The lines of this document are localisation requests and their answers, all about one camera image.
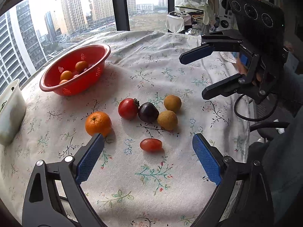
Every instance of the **blue button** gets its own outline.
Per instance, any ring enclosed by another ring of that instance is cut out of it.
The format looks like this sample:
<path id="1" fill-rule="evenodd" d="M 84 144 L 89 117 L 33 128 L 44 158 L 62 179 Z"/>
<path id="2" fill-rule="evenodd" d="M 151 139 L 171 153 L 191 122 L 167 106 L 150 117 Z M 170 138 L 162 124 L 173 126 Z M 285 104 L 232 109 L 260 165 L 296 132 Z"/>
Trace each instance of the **blue button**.
<path id="1" fill-rule="evenodd" d="M 247 60 L 248 60 L 248 58 L 244 54 L 242 54 L 240 56 L 240 60 L 241 60 L 242 64 L 244 64 L 244 65 L 247 66 Z"/>

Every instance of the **black window post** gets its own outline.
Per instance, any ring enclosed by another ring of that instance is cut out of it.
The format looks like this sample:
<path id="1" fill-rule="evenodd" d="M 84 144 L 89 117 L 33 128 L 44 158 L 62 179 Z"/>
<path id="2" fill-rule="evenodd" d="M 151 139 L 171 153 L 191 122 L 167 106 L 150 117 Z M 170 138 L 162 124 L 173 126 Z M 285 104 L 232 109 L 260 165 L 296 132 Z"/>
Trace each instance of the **black window post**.
<path id="1" fill-rule="evenodd" d="M 117 31 L 130 31 L 126 0 L 113 0 Z"/>
<path id="2" fill-rule="evenodd" d="M 167 0 L 167 12 L 173 12 L 175 11 L 175 0 Z"/>

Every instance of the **floral tablecloth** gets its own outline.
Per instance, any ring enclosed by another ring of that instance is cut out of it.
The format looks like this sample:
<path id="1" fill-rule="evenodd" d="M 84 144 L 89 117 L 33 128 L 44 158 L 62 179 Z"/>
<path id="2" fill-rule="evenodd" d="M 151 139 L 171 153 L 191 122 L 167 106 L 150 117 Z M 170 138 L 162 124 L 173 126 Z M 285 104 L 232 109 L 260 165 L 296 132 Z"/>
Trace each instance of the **floral tablecloth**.
<path id="1" fill-rule="evenodd" d="M 75 154 L 91 138 L 84 128 L 86 117 L 104 111 L 113 131 L 89 179 L 81 184 L 97 214 L 109 227 L 190 225 L 216 187 L 193 151 L 193 135 L 202 133 L 236 161 L 247 157 L 249 123 L 233 112 L 238 94 L 201 98 L 205 86 L 236 73 L 231 54 L 223 58 L 214 52 L 181 65 L 180 54 L 199 46 L 200 38 L 152 31 L 101 33 L 76 47 L 92 43 L 108 44 L 112 52 L 101 79 L 87 91 L 70 97 L 42 92 L 39 81 L 45 69 L 23 88 L 27 110 L 20 131 L 11 145 L 0 146 L 0 198 L 21 221 L 36 161 L 57 162 Z M 173 132 L 161 130 L 156 122 L 127 121 L 118 115 L 118 105 L 127 97 L 164 111 L 163 99 L 169 94 L 182 100 Z M 248 116 L 247 100 L 241 100 L 238 109 Z M 151 137 L 163 142 L 163 154 L 140 149 L 139 143 Z M 62 185 L 57 185 L 64 196 Z"/>

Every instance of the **red plastic basket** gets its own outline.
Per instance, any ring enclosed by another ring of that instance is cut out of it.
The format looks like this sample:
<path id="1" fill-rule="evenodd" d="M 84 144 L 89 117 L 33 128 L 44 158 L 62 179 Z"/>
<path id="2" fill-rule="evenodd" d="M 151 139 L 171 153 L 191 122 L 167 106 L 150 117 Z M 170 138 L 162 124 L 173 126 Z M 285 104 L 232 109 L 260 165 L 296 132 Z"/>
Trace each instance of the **red plastic basket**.
<path id="1" fill-rule="evenodd" d="M 61 96 L 72 96 L 88 89 L 100 78 L 105 60 L 110 53 L 110 46 L 92 44 L 63 55 L 43 74 L 40 80 L 41 90 L 45 92 L 53 91 Z M 89 69 L 68 82 L 59 85 L 61 73 L 67 70 L 75 72 L 76 63 L 82 60 L 88 63 Z"/>

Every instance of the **person's hand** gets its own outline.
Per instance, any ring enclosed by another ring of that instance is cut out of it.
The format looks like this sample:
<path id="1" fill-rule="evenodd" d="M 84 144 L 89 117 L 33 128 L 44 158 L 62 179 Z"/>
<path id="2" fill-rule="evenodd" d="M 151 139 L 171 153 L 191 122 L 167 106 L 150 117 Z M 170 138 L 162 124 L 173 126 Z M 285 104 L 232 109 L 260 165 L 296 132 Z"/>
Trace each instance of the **person's hand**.
<path id="1" fill-rule="evenodd" d="M 248 70 L 247 70 L 247 69 L 245 68 L 245 66 L 242 64 L 242 62 L 241 62 L 241 60 L 240 60 L 239 57 L 237 58 L 237 61 L 236 61 L 236 64 L 235 64 L 235 68 L 238 70 L 238 72 L 239 72 L 240 74 L 244 74 L 245 76 L 247 75 Z M 257 80 L 258 80 L 259 82 L 261 82 L 262 77 L 261 77 L 258 73 L 257 73 L 256 77 L 257 77 Z"/>

